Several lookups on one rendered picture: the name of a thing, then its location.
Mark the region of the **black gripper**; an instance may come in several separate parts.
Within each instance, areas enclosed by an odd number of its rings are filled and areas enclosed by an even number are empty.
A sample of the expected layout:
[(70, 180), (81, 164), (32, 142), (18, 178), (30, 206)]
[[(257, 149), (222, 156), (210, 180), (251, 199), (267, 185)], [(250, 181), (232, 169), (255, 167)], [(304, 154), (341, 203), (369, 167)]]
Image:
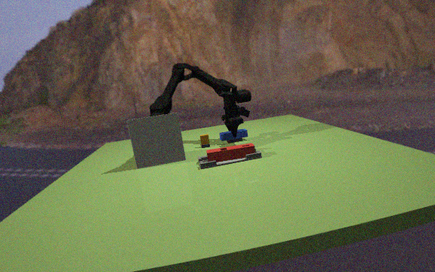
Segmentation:
[(233, 136), (236, 137), (238, 126), (243, 122), (243, 118), (237, 116), (237, 105), (224, 105), (225, 115), (222, 115), (222, 121), (225, 120), (224, 124), (227, 129), (232, 132)]

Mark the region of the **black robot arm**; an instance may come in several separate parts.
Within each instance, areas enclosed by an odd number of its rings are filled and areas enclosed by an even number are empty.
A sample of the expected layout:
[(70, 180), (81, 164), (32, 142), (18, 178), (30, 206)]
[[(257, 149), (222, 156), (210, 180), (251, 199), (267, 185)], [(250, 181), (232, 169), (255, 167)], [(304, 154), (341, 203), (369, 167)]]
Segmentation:
[[(191, 71), (191, 74), (184, 75), (184, 69)], [(190, 66), (187, 63), (177, 63), (173, 66), (171, 78), (165, 86), (162, 95), (158, 96), (155, 102), (150, 105), (150, 117), (169, 114), (171, 110), (171, 97), (177, 84), (182, 80), (188, 80), (191, 78), (197, 78), (205, 84), (211, 86), (218, 96), (224, 98), (224, 105), (232, 105), (237, 103), (243, 103), (251, 101), (251, 92), (246, 89), (237, 90), (237, 86), (228, 82), (225, 79), (217, 79), (207, 72), (203, 72), (197, 66)], [(232, 91), (230, 92), (230, 88)], [(237, 106), (237, 116), (249, 116), (250, 111), (245, 107)]]

